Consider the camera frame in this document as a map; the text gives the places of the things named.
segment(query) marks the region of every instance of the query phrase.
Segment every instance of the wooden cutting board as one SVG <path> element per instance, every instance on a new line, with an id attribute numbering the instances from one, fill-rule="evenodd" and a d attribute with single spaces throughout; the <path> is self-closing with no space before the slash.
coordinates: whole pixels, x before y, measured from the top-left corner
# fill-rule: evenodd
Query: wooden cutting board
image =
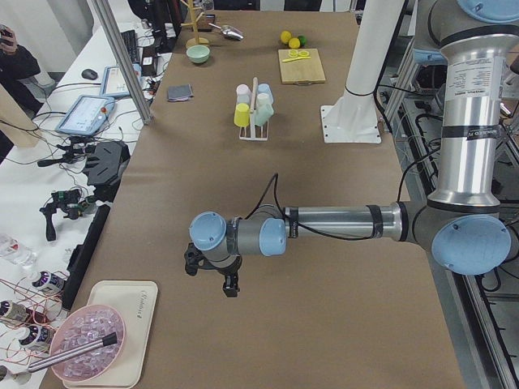
<path id="1" fill-rule="evenodd" d="M 281 71 L 281 83 L 325 83 L 323 65 L 319 57 L 318 49 L 305 49 L 310 53 L 310 59 L 283 62 L 289 58 L 289 50 L 277 51 L 279 68 Z"/>

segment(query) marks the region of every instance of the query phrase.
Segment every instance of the person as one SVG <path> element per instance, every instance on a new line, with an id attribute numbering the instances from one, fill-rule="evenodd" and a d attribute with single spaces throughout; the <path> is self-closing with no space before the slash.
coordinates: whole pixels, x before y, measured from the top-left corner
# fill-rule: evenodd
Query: person
<path id="1" fill-rule="evenodd" d="M 36 114 L 43 103 L 18 80 L 37 75 L 40 66 L 32 54 L 18 44 L 15 32 L 8 27 L 5 31 L 8 33 L 2 34 L 0 43 L 0 83 L 19 105 Z"/>

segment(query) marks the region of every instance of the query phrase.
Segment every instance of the metal rod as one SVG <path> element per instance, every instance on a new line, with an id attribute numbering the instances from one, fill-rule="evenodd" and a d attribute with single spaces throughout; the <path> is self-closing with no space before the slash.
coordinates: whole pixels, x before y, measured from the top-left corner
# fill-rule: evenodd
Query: metal rod
<path id="1" fill-rule="evenodd" d="M 144 124 L 149 124 L 152 120 L 152 115 L 148 106 L 148 102 L 144 99 L 143 91 L 139 85 L 135 71 L 130 62 L 130 57 L 124 42 L 122 41 L 121 33 L 117 22 L 115 21 L 114 14 L 108 3 L 108 0 L 92 0 L 94 9 L 96 10 L 97 16 L 101 22 L 101 26 L 105 30 L 106 38 L 114 53 L 119 69 L 122 72 L 122 77 L 127 84 L 128 90 L 132 100 L 137 107 L 140 118 Z"/>
<path id="2" fill-rule="evenodd" d="M 401 209 L 394 203 L 380 207 L 384 226 L 384 237 L 398 241 L 401 237 Z M 345 237 L 369 237 L 373 232 L 373 216 L 367 207 L 299 207 L 298 220 L 311 229 Z M 299 226 L 300 237 L 319 236 L 312 231 Z"/>
<path id="3" fill-rule="evenodd" d="M 56 355 L 53 355 L 52 357 L 48 357 L 42 361 L 34 362 L 27 368 L 27 371 L 29 373 L 35 373 L 37 371 L 46 369 L 48 367 L 51 367 L 53 365 L 57 365 L 58 363 L 62 363 L 64 361 L 68 361 L 69 359 L 78 357 L 79 355 L 83 355 L 85 353 L 88 353 L 93 350 L 97 350 L 98 348 L 108 346 L 110 344 L 117 343 L 117 336 L 115 335 L 115 332 L 105 336 L 101 339 L 94 340 L 93 342 L 83 344 L 82 346 L 79 346 L 77 348 L 73 348 L 72 350 L 65 351 L 63 353 L 59 353 Z"/>

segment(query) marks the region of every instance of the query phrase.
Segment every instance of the green lime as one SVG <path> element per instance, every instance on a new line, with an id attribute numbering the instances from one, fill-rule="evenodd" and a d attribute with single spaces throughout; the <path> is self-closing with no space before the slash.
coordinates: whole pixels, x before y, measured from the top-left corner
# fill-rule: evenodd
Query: green lime
<path id="1" fill-rule="evenodd" d="M 304 35 L 298 36 L 298 39 L 301 42 L 301 47 L 303 47 L 307 43 L 307 38 Z"/>

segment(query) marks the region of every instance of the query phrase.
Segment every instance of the white wall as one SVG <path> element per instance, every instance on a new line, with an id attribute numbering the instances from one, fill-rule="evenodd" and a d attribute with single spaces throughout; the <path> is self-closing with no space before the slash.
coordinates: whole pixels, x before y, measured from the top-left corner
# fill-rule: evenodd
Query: white wall
<path id="1" fill-rule="evenodd" d="M 119 23 L 140 23 L 140 19 L 133 14 L 127 0 L 108 0 L 108 3 L 115 20 Z M 101 23 L 92 5 L 92 0 L 87 0 L 87 4 L 94 18 L 93 31 L 96 31 L 101 26 Z"/>
<path id="2" fill-rule="evenodd" d="M 2 0 L 0 23 L 48 72 L 65 72 L 92 35 L 83 0 Z"/>

